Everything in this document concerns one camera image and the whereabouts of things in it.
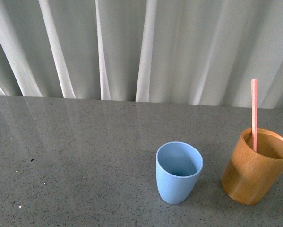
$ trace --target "orange cup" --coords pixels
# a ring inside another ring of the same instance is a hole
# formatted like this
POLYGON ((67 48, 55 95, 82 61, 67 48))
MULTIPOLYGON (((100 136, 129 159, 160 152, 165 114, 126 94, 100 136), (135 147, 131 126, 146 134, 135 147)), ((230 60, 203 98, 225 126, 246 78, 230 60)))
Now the orange cup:
POLYGON ((283 172, 283 137, 257 129, 257 152, 252 149, 251 128, 237 142, 221 178, 224 191, 233 200, 257 204, 283 172))

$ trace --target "gray countertop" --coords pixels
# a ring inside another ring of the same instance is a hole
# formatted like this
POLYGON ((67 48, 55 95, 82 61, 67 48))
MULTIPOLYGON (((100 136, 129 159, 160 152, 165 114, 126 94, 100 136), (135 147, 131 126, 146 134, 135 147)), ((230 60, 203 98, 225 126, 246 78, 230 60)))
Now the gray countertop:
MULTIPOLYGON (((220 178, 248 108, 0 96, 0 226, 281 226, 283 174, 255 206, 220 178), (189 197, 165 203, 155 154, 196 147, 204 167, 189 197)), ((283 110, 258 110, 283 136, 283 110)))

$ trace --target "pink stick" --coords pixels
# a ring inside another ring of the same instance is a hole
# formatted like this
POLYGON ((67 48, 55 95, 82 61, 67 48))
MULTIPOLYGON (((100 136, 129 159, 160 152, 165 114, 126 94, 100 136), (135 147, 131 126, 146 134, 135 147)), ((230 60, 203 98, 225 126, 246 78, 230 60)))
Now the pink stick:
POLYGON ((257 80, 251 80, 251 132, 253 150, 257 151, 257 80))

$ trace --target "plastic cup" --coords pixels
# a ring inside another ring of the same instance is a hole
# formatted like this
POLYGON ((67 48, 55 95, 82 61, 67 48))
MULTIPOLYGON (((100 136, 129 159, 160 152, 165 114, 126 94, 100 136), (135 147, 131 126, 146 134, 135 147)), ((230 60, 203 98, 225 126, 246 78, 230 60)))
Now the plastic cup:
POLYGON ((233 200, 254 205, 283 172, 283 137, 257 129, 257 152, 252 149, 251 128, 245 129, 224 170, 221 185, 233 200))
POLYGON ((156 153, 156 179, 161 198, 183 202, 194 188, 203 167, 199 151, 183 142, 163 144, 156 153))

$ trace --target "curtain fold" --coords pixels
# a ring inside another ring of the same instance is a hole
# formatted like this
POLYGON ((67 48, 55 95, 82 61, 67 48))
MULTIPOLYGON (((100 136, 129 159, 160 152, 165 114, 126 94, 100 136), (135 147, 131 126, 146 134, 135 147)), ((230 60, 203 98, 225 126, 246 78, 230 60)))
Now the curtain fold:
POLYGON ((283 0, 0 0, 0 95, 283 108, 283 0))

